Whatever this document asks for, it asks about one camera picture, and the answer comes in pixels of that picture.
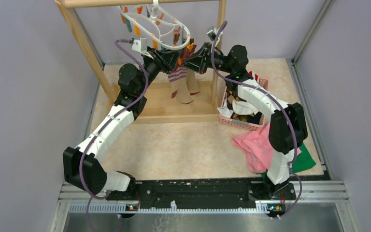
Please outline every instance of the laundry basket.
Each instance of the laundry basket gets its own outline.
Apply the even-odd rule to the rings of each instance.
[[[267,79],[259,78],[258,83],[264,89],[268,90],[268,80]],[[223,96],[223,100],[221,102],[221,106],[224,105],[224,101],[227,100],[226,98],[227,98],[227,88],[224,91],[224,96]],[[241,128],[241,129],[245,129],[245,130],[249,130],[249,131],[256,131],[256,130],[261,129],[264,126],[264,121],[265,121],[264,115],[262,115],[261,119],[259,120],[259,124],[243,122],[243,121],[236,120],[236,119],[233,119],[233,118],[227,118],[227,117],[222,116],[221,114],[220,114],[219,117],[220,117],[219,122],[221,124],[232,126],[232,127],[237,127],[237,128]]]

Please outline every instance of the beige table surface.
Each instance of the beige table surface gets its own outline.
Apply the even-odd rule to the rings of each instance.
[[[104,73],[117,82],[121,65],[106,65]],[[247,70],[269,79],[268,90],[286,102],[299,102],[285,59],[253,59]],[[212,71],[196,75],[210,80]],[[168,81],[160,73],[155,82]],[[219,82],[219,95],[224,82]],[[100,88],[91,125],[93,131],[106,116],[108,99]],[[246,130],[218,122],[132,124],[117,138],[102,165],[106,171],[123,171],[137,180],[231,178],[259,176],[247,168],[245,154],[234,147],[231,138]],[[322,175],[314,142],[304,141],[317,165],[300,175]]]

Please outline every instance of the pink cloth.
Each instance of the pink cloth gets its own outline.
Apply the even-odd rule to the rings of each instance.
[[[268,139],[269,133],[270,124],[268,123],[260,130],[232,138],[232,144],[245,153],[248,169],[254,173],[263,173],[271,167],[274,149]]]

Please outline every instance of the wall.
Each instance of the wall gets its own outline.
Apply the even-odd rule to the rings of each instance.
[[[52,0],[0,1],[0,232],[49,229],[96,86]]]
[[[243,44],[251,58],[294,57],[323,3],[324,0],[228,0],[224,53],[235,44]],[[197,45],[209,40],[206,31],[217,24],[217,1],[161,6],[188,26]],[[135,37],[122,23],[117,7],[81,8],[77,13],[104,62],[132,62],[114,45],[116,39]]]
[[[299,72],[333,174],[371,231],[371,1],[336,1]]]

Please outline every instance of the green cloth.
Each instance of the green cloth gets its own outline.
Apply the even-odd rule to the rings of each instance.
[[[309,154],[308,149],[305,147],[305,144],[300,146],[301,153],[298,155],[295,163],[292,164],[292,171],[294,173],[302,172],[308,169],[313,168],[316,163],[312,159],[311,154]],[[262,179],[265,179],[267,172],[261,173]]]

